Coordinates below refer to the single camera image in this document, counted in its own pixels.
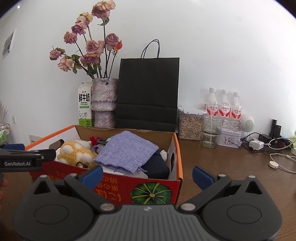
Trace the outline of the person's left hand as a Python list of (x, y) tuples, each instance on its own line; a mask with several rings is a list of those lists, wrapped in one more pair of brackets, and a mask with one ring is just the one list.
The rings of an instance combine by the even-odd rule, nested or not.
[(0, 201), (4, 199), (3, 188), (7, 187), (8, 185), (9, 185), (8, 181), (5, 178), (3, 178), (3, 180), (1, 181), (1, 187), (0, 187)]

